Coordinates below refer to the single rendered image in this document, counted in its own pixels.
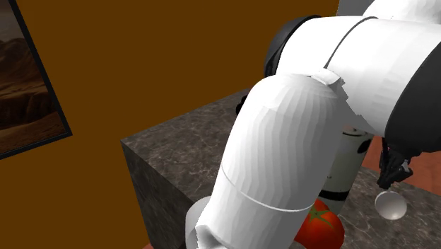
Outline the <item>grey round bowl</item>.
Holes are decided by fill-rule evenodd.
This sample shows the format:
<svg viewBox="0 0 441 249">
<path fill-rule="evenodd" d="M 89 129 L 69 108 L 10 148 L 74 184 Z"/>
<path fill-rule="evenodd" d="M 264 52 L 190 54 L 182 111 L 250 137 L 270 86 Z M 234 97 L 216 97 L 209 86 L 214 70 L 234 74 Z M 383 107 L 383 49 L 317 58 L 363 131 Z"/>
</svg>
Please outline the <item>grey round bowl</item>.
<svg viewBox="0 0 441 249">
<path fill-rule="evenodd" d="M 393 191 L 383 191 L 375 198 L 375 209 L 388 220 L 398 220 L 407 212 L 407 202 L 403 196 Z"/>
</svg>

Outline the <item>white cylindrical appliance black band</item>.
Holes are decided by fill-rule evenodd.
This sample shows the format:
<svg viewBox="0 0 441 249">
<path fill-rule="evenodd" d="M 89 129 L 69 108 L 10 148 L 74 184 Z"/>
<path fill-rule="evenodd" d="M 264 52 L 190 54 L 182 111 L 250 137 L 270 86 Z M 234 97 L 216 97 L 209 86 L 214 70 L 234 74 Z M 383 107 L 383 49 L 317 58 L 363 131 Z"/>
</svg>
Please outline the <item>white cylindrical appliance black band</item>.
<svg viewBox="0 0 441 249">
<path fill-rule="evenodd" d="M 341 212 L 372 139 L 372 134 L 359 129 L 343 130 L 334 164 L 318 196 L 333 213 Z"/>
</svg>

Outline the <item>red tomato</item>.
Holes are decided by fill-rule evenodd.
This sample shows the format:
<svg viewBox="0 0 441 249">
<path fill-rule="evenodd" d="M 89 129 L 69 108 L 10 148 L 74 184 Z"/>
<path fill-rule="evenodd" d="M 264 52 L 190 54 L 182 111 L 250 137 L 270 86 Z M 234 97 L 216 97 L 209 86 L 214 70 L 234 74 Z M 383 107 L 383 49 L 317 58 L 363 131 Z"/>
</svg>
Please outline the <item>red tomato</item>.
<svg viewBox="0 0 441 249">
<path fill-rule="evenodd" d="M 309 210 L 294 241 L 306 249 L 340 249 L 345 230 L 341 220 L 320 199 Z"/>
</svg>

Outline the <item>framed desert landscape wall picture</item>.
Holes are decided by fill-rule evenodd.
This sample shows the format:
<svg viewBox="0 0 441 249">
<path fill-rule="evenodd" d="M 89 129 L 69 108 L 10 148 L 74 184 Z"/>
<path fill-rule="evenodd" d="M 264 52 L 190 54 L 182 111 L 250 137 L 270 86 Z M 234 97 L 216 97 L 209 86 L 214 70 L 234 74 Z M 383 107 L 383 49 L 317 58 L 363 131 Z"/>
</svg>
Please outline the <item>framed desert landscape wall picture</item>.
<svg viewBox="0 0 441 249">
<path fill-rule="evenodd" d="M 16 0 L 0 0 L 0 160 L 72 135 Z"/>
</svg>

